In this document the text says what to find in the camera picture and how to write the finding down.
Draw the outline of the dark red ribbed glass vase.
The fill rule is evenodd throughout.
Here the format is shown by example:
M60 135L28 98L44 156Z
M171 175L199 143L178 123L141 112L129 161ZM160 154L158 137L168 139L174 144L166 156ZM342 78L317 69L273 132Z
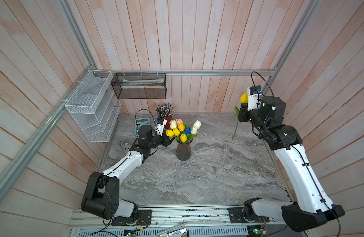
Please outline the dark red ribbed glass vase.
M192 150L191 150L191 143L193 139L186 143L182 143L178 141L178 147L176 151L176 156L180 161L187 161L191 158Z

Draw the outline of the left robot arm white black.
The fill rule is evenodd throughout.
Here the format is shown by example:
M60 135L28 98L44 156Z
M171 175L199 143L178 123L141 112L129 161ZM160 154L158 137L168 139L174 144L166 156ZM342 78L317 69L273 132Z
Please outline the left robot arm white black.
M81 210L105 220L115 219L128 224L138 219L138 205L120 198L120 185L127 176L152 156L151 149L167 147L174 140L172 130L157 133L151 125L143 125L127 154L111 168L93 172L88 180Z

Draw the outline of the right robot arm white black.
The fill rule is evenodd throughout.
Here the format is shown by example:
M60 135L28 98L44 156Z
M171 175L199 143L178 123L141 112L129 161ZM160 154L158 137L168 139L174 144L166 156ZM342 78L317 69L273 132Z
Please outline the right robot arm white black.
M296 201L286 203L250 199L244 203L244 218L252 221L269 217L285 222L295 232L303 232L343 217L343 207L333 203L315 175L297 130L283 124L285 102L279 97L247 93L240 101L239 122L250 122L257 130L255 135L269 145L296 195Z

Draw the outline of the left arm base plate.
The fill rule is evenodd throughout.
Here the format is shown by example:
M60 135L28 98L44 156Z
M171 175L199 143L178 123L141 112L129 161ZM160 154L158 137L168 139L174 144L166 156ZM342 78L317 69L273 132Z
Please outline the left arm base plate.
M140 209L135 210L130 217L115 217L112 226L136 227L151 225L152 210Z

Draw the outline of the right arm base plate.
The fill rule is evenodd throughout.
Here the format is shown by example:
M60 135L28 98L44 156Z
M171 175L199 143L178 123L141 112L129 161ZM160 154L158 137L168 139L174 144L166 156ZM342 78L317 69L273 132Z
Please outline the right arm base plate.
M269 223L270 218L257 216L253 210L245 207L231 207L228 209L231 223Z

